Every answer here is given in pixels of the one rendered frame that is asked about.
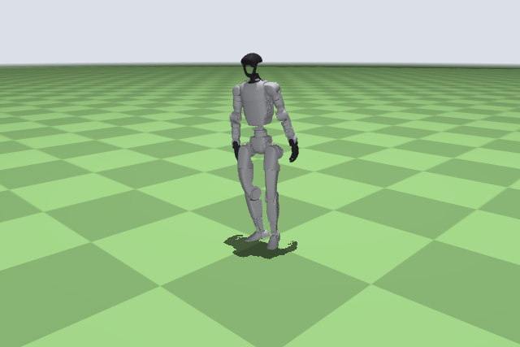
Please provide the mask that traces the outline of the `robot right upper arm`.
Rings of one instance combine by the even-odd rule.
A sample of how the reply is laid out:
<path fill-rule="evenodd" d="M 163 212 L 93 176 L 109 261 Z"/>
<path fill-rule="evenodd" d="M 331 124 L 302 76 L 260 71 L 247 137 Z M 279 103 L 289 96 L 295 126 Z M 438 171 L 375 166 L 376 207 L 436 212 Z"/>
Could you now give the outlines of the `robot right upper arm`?
<path fill-rule="evenodd" d="M 230 120 L 232 122 L 240 122 L 242 120 L 241 110 L 242 110 L 242 101 L 240 94 L 240 86 L 236 85 L 232 89 L 233 94 L 233 109 L 234 111 L 230 114 Z"/>

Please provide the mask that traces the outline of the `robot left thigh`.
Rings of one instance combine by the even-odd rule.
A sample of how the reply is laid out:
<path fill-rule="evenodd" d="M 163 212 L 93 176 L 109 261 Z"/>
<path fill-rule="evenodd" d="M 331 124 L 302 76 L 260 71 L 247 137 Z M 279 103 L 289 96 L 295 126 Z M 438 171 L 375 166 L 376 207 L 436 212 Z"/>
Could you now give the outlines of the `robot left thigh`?
<path fill-rule="evenodd" d="M 277 194 L 277 180 L 280 171 L 278 159 L 283 156 L 283 149 L 273 143 L 267 142 L 264 153 L 263 170 L 265 170 L 266 192 L 265 202 L 275 200 Z"/>

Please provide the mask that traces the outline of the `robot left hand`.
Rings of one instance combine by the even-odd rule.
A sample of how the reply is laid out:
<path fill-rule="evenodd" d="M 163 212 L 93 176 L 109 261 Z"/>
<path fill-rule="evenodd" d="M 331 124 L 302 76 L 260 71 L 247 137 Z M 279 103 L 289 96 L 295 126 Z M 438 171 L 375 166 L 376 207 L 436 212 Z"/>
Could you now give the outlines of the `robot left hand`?
<path fill-rule="evenodd" d="M 292 147 L 292 155 L 291 155 L 289 160 L 291 160 L 293 158 L 291 161 L 289 161 L 291 163 L 294 162 L 297 159 L 297 156 L 299 154 L 297 144 L 298 144 L 297 141 L 294 144 L 294 140 L 293 139 L 289 139 L 289 145 Z"/>

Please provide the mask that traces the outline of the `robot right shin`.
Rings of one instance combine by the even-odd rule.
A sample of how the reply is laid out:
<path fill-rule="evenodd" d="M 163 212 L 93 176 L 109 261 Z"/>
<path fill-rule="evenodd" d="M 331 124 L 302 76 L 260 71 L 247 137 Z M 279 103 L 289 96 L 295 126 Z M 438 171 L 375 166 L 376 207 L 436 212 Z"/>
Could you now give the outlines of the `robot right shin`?
<path fill-rule="evenodd" d="M 254 226 L 258 233 L 264 233 L 263 225 L 262 225 L 262 200 L 250 199 L 245 193 L 245 200 L 249 209 L 249 213 L 253 219 Z M 258 229 L 257 229 L 258 228 Z M 260 232 L 261 230 L 261 232 Z"/>

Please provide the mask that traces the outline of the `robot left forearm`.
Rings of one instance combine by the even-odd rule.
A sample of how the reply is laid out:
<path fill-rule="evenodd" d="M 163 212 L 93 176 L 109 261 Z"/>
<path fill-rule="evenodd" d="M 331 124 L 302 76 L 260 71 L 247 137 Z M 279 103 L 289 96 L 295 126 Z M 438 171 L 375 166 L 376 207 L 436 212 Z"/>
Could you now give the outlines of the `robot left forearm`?
<path fill-rule="evenodd" d="M 285 113 L 286 119 L 283 122 L 281 122 L 281 124 L 284 128 L 285 136 L 288 138 L 288 142 L 289 142 L 289 139 L 293 139 L 294 144 L 295 144 L 297 141 L 297 136 L 295 135 L 295 133 L 293 131 L 293 127 L 291 125 L 291 119 L 289 118 L 288 112 L 286 110 L 284 110 L 284 113 Z"/>

